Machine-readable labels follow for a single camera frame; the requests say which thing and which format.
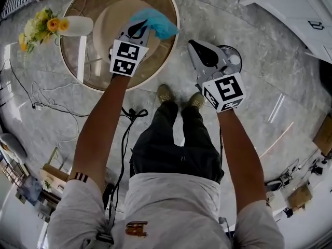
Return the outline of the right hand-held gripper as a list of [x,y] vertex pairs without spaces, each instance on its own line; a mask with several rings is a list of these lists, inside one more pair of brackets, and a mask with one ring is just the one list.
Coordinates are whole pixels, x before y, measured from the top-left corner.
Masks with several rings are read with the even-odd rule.
[[197,73],[196,86],[216,112],[239,106],[246,98],[240,72],[230,66],[224,51],[206,41],[191,39],[187,44]]

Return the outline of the blue mesh cloth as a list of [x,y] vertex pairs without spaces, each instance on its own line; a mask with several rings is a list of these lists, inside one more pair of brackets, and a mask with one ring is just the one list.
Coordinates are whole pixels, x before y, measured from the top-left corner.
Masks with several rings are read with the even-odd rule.
[[164,14],[153,8],[145,8],[136,12],[130,18],[131,21],[146,21],[143,27],[155,31],[155,36],[160,40],[169,39],[177,35],[179,30]]

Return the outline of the black round trash bin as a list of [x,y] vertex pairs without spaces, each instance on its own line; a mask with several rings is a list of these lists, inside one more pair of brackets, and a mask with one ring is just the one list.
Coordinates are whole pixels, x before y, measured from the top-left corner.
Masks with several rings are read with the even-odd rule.
[[[225,55],[225,66],[223,66],[220,69],[220,72],[223,75],[230,75],[230,74],[234,74],[234,73],[240,73],[242,70],[242,57],[240,55],[240,53],[232,46],[227,46],[227,45],[219,45],[218,46],[219,49],[221,49],[221,51],[224,53]],[[239,65],[233,65],[229,62],[229,57],[231,55],[238,55],[241,59],[241,63]]]

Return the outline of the person's right forearm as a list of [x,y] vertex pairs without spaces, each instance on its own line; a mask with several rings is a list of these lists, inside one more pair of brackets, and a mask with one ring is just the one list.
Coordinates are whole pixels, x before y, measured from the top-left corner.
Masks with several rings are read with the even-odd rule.
[[234,110],[217,114],[226,160],[234,186],[237,211],[266,199],[259,156]]

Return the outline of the person's left forearm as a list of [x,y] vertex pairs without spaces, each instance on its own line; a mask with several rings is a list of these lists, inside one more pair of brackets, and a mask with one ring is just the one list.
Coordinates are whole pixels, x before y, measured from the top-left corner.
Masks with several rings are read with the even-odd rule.
[[104,189],[106,165],[130,77],[117,75],[91,111],[78,137],[71,178],[81,173]]

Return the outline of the round glass coffee table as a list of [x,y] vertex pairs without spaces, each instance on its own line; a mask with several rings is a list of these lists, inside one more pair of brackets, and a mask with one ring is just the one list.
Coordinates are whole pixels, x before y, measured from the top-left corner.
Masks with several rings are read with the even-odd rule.
[[179,26],[175,0],[72,0],[65,17],[88,17],[94,24],[87,36],[60,39],[64,64],[79,83],[97,92],[107,88],[112,78],[109,54],[113,42],[131,16],[145,8],[156,9]]

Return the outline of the person's right olive shoe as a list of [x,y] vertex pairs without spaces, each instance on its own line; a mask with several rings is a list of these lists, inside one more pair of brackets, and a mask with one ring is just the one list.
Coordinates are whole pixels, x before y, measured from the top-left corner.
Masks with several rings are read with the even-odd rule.
[[201,109],[204,103],[205,97],[200,92],[196,92],[190,97],[185,107],[195,107],[196,109]]

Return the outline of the person's olive shoe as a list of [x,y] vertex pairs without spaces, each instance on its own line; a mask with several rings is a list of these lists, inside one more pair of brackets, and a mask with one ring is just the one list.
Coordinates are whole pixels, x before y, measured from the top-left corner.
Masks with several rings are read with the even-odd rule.
[[196,92],[190,97],[185,107],[195,107],[196,109],[201,109],[204,103],[205,97],[200,92]]
[[157,89],[157,97],[160,104],[164,102],[174,102],[175,97],[171,88],[167,84],[161,84]]

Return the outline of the yellow flower bouquet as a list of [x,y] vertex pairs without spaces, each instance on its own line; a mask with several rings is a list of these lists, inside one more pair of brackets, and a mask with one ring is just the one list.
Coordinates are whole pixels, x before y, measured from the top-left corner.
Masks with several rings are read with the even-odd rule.
[[36,46],[47,42],[52,36],[60,37],[69,26],[68,18],[60,18],[50,8],[44,7],[27,21],[24,31],[18,37],[18,43],[23,52],[31,53]]

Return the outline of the white sink cabinet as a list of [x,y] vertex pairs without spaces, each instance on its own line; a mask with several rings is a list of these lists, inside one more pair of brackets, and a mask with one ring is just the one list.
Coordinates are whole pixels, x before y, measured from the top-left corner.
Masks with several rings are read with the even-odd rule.
[[308,55],[332,64],[332,0],[239,0],[239,4],[264,8],[300,38]]

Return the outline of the person's dark trousers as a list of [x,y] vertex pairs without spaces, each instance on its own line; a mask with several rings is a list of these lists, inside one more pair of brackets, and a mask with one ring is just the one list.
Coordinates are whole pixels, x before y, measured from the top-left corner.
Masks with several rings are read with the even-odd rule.
[[150,126],[140,135],[132,149],[130,176],[139,173],[178,173],[206,178],[220,183],[224,176],[220,154],[212,144],[203,118],[196,106],[182,112],[185,143],[175,145],[173,125],[178,105],[163,102]]

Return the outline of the dark green tub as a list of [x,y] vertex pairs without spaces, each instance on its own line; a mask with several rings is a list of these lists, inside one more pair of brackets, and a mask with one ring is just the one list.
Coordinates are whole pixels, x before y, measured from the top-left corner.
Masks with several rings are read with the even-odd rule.
[[323,88],[332,96],[332,64],[320,60],[319,73]]

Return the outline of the cardboard box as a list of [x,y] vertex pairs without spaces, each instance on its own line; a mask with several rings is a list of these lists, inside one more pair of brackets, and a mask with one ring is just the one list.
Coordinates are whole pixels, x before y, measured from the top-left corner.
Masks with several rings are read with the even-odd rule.
[[297,188],[288,198],[288,203],[293,211],[303,209],[312,200],[312,193],[308,185]]
[[328,114],[325,117],[313,139],[313,143],[324,156],[327,156],[332,150],[332,114]]

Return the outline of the wooden bench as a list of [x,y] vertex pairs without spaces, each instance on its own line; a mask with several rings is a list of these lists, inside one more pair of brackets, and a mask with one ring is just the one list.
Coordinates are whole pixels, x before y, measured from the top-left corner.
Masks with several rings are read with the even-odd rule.
[[65,159],[58,147],[55,147],[52,151],[49,160],[43,165],[39,173],[41,176],[41,182],[43,180],[47,181],[51,187],[52,191],[57,190],[58,192],[63,192],[65,184],[68,180],[69,173],[64,168]]

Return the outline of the grey padded chair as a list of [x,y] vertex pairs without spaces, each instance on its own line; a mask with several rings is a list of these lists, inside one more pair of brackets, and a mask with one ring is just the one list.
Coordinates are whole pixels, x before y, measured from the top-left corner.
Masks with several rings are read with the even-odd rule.
[[17,163],[24,164],[27,158],[26,151],[18,139],[11,133],[0,134],[0,147]]

